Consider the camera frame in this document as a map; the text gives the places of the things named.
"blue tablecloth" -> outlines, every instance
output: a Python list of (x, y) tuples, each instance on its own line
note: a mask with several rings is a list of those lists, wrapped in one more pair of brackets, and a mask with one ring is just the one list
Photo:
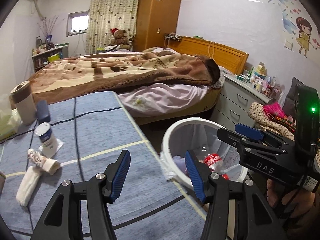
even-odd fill
[[(200, 238), (205, 212), (179, 184), (165, 180), (155, 150), (116, 93), (92, 93), (49, 105), (49, 110), (52, 131), (64, 143), (54, 156), (62, 167), (53, 176), (42, 175), (28, 208), (19, 206), (15, 195), (27, 168), (27, 150), (40, 146), (34, 135), (36, 123), (21, 126), (17, 135), (0, 144), (0, 170), (8, 176), (0, 196), (0, 214), (8, 227), (16, 231), (17, 239), (30, 239), (63, 180), (81, 181), (76, 135), (85, 180), (115, 162), (122, 149), (131, 153), (131, 166), (121, 195), (108, 205), (119, 240)], [(88, 236), (85, 201), (81, 203), (81, 213), (83, 233)]]

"white can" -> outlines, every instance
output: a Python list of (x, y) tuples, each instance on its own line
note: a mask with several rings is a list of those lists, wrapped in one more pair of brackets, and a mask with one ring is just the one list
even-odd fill
[(35, 129), (35, 135), (39, 137), (42, 144), (42, 154), (52, 158), (58, 150), (58, 141), (52, 133), (51, 125), (43, 122)]

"drawer handle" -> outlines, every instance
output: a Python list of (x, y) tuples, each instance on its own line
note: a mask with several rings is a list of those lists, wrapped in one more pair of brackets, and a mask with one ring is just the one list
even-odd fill
[(246, 98), (242, 97), (242, 96), (239, 95), (238, 93), (237, 93), (237, 96), (240, 96), (240, 97), (243, 98), (244, 100), (248, 101)]
[(234, 111), (232, 111), (231, 109), (230, 109), (230, 112), (234, 113), (235, 115), (239, 116), (239, 118), (240, 118), (240, 115), (239, 115), (239, 114), (237, 114), (237, 113), (235, 113), (235, 112), (234, 112)]

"window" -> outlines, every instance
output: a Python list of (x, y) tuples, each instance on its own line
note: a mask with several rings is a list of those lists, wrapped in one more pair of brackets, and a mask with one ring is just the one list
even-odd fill
[(67, 22), (67, 36), (86, 33), (89, 22), (89, 11), (70, 13)]

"red hat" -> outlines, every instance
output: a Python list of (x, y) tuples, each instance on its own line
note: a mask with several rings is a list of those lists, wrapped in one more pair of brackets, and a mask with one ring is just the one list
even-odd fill
[(112, 35), (117, 31), (118, 29), (117, 28), (114, 28), (114, 29), (110, 29)]

